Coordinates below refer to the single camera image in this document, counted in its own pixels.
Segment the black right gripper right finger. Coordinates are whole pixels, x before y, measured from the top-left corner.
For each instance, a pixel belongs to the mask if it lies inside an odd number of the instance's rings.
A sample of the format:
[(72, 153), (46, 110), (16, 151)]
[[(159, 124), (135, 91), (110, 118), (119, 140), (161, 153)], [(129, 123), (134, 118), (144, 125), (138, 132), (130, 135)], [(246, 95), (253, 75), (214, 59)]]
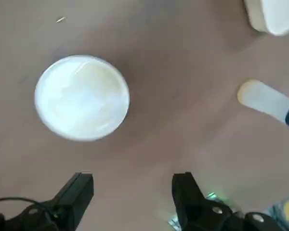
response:
[(190, 172), (173, 175), (171, 192), (182, 231), (282, 230), (267, 214), (244, 214), (219, 198), (205, 197)]

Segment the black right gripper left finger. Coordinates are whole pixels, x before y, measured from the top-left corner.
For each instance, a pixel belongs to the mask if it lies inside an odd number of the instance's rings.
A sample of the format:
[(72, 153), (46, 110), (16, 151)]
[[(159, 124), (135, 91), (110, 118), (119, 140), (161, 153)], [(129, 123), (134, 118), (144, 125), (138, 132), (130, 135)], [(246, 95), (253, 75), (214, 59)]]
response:
[(11, 219), (0, 213), (0, 231), (75, 231), (93, 197), (93, 175), (75, 173), (51, 200), (38, 202), (25, 197), (0, 198), (0, 202), (30, 203)]

